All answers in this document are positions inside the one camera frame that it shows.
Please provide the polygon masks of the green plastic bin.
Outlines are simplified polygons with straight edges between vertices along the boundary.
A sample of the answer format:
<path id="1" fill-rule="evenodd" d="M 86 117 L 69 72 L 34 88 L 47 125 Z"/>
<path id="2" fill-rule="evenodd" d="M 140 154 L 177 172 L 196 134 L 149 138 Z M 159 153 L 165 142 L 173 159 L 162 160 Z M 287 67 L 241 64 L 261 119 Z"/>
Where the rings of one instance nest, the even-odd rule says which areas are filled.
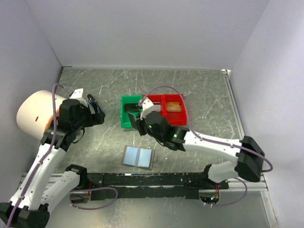
<path id="1" fill-rule="evenodd" d="M 120 109 L 120 120 L 122 128 L 132 128 L 127 112 L 124 111 L 124 105 L 128 103 L 139 103 L 142 99 L 142 95 L 123 95 L 121 96 L 121 109 Z"/>

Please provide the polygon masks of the white drum with orange lid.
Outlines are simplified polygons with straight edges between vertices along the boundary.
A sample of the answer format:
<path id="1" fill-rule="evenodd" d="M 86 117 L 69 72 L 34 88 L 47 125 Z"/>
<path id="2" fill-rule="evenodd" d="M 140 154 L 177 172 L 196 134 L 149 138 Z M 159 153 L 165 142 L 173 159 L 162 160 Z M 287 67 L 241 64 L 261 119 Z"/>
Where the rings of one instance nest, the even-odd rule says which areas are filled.
<path id="1" fill-rule="evenodd" d="M 40 141 L 53 121 L 52 93 L 46 90 L 33 93 L 20 106 L 16 120 L 23 132 Z"/>

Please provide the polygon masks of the dark card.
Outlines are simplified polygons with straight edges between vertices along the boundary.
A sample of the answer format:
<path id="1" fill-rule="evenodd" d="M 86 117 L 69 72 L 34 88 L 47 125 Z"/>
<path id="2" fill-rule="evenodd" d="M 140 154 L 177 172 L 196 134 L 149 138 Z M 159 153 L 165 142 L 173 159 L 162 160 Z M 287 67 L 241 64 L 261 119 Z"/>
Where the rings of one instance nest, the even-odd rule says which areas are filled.
<path id="1" fill-rule="evenodd" d="M 141 107 L 137 103 L 128 103 L 124 105 L 125 112 L 139 112 Z"/>

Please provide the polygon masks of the gold card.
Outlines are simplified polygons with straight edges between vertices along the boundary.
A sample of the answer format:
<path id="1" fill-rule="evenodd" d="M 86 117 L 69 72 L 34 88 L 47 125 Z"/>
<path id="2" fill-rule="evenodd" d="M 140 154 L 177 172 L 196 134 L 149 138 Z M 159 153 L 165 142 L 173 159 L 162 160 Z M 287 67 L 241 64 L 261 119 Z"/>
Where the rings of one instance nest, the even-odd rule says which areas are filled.
<path id="1" fill-rule="evenodd" d="M 167 112 L 181 112 L 181 104 L 179 102 L 167 102 Z"/>

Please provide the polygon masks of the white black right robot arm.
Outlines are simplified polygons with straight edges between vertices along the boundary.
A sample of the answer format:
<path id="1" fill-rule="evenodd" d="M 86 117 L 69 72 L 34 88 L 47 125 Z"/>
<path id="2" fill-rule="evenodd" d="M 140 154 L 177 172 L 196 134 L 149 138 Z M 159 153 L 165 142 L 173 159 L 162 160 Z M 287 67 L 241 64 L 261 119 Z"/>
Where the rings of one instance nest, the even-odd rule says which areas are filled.
<path id="1" fill-rule="evenodd" d="M 225 159 L 221 164 L 209 164 L 204 168 L 199 187 L 212 189 L 218 183 L 237 177 L 249 182 L 260 181 L 265 154 L 249 136 L 230 140 L 192 132 L 186 127 L 170 125 L 156 111 L 143 119 L 132 113 L 128 113 L 128 117 L 141 136 L 147 134 L 172 151 L 204 152 Z"/>

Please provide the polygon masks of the grey card holder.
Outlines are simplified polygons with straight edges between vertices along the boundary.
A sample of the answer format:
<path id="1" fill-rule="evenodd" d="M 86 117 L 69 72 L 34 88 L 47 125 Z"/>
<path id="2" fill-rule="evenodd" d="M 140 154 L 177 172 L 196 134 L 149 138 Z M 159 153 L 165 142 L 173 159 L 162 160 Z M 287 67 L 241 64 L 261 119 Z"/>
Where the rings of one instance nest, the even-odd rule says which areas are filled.
<path id="1" fill-rule="evenodd" d="M 151 170 L 155 150 L 126 145 L 123 151 L 122 165 Z"/>

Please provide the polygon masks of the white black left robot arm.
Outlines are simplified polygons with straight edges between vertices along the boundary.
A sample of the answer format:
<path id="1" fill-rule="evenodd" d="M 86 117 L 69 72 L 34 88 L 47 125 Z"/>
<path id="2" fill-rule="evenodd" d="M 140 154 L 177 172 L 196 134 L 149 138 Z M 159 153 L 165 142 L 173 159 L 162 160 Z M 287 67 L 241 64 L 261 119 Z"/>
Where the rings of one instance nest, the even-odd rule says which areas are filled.
<path id="1" fill-rule="evenodd" d="M 54 207 L 73 189 L 89 187 L 87 169 L 69 165 L 59 181 L 45 189 L 53 171 L 76 143 L 76 135 L 85 128 L 103 124 L 105 113 L 88 95 L 88 104 L 66 99 L 54 112 L 51 126 L 44 131 L 38 154 L 25 180 L 8 203 L 1 203 L 0 218 L 8 228 L 44 228 Z"/>

